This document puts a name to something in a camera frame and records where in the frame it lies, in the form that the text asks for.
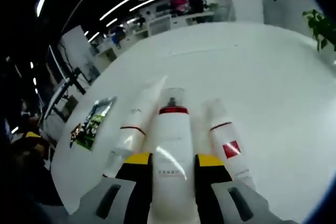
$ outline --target bottle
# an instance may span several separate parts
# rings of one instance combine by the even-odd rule
[[[199,223],[194,193],[194,152],[184,90],[162,91],[153,134],[153,223]]]
[[[223,161],[233,179],[255,189],[238,134],[220,99],[206,101],[205,105],[214,154]]]
[[[121,127],[116,146],[112,149],[104,177],[115,177],[124,160],[140,152],[149,124],[157,111],[158,100],[167,76],[149,81],[130,107]]]

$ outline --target desk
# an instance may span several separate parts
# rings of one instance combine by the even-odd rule
[[[168,75],[165,88],[186,90],[195,151],[211,151],[201,103],[221,98],[257,191],[280,218],[303,221],[336,167],[336,79],[314,40],[249,23],[207,23],[149,37],[102,73],[67,121],[54,155],[51,173],[66,208],[76,210],[99,183],[130,102],[143,82],[161,74]],[[115,95],[93,151],[70,149],[71,130],[95,100]],[[153,150],[153,141],[149,131],[143,149]]]
[[[146,39],[148,37],[148,29],[143,28],[141,30],[135,31],[133,33],[133,36],[136,37],[138,40],[140,39]]]

